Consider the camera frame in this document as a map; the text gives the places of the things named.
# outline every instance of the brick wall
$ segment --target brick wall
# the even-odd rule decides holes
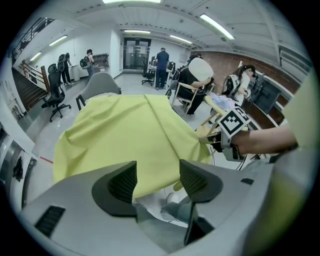
[[[227,75],[232,74],[238,68],[240,61],[242,61],[244,65],[254,65],[257,71],[265,73],[268,77],[280,83],[293,94],[296,93],[300,87],[299,83],[294,81],[291,77],[262,61],[223,52],[202,51],[201,54],[203,59],[207,61],[213,69],[214,84],[216,85],[213,92],[216,94],[221,93]],[[285,106],[288,103],[282,95],[278,98],[278,102],[282,106]],[[262,129],[275,127],[268,117],[254,105],[244,101],[242,108],[261,126]],[[284,119],[284,116],[276,107],[271,109],[269,115],[278,125]]]
[[[240,61],[242,61],[244,65],[254,65],[257,71],[265,73],[268,77],[280,83],[293,94],[300,87],[300,85],[296,81],[294,81],[285,73],[254,58],[214,51],[202,51],[201,54],[203,59],[207,61],[213,69],[214,83],[216,84],[215,93],[221,92],[223,83],[227,75],[232,74],[238,68]]]

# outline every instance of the computer monitor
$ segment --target computer monitor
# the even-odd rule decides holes
[[[251,90],[250,102],[260,108],[266,115],[269,114],[275,105],[281,91],[268,82],[262,75],[258,75],[248,89]]]

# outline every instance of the human arm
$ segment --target human arm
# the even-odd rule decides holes
[[[88,58],[89,58],[90,62],[94,65],[94,64],[95,64],[94,57],[92,57],[92,55],[90,54],[90,55],[88,56]]]
[[[231,144],[238,147],[240,155],[275,154],[296,143],[297,140],[288,124],[263,130],[241,130],[231,139]]]
[[[211,82],[211,77],[209,77],[208,79],[206,79],[204,81],[194,81],[190,85],[192,87],[199,88],[199,87],[202,87],[202,86],[205,86],[205,85],[209,84],[210,82]]]

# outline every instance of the white cloth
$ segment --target white cloth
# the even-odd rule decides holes
[[[215,104],[217,104],[220,108],[223,110],[229,110],[235,107],[235,102],[227,97],[216,95],[215,93],[212,93],[212,100]]]

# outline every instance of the white wall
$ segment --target white wall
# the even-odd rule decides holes
[[[3,125],[5,132],[13,138],[19,147],[31,154],[35,143],[26,135],[10,112],[2,93],[0,93],[0,123]]]
[[[123,45],[124,37],[121,32],[118,29],[112,29],[109,52],[109,69],[113,78],[122,73]]]
[[[17,87],[14,81],[14,76],[12,75],[12,60],[10,58],[3,58],[1,67],[0,67],[0,83],[4,84],[5,81],[10,85],[11,90],[14,94],[17,104],[19,105],[21,111],[26,112],[26,108],[22,103],[19,93],[17,91]]]
[[[37,59],[29,62],[29,65],[32,67],[38,66],[37,69],[39,70],[40,67],[44,65],[45,69],[48,70],[51,64],[57,63],[59,55],[69,53],[71,64],[78,65],[77,68],[80,77],[87,76],[88,72],[82,70],[79,65],[80,60],[86,56],[88,49],[92,49],[94,55],[108,53],[111,57],[111,35],[111,25],[103,25],[95,27],[95,29],[76,29],[68,35],[65,41],[58,42],[53,46],[49,46],[46,50],[43,50]]]
[[[176,68],[180,68],[187,63],[187,61],[180,62],[180,57],[181,55],[187,55],[187,57],[189,57],[191,53],[190,50],[170,42],[156,39],[151,40],[149,61],[151,61],[152,56],[157,56],[157,53],[161,51],[162,47],[165,48],[165,51],[169,54],[169,61],[174,62]]]

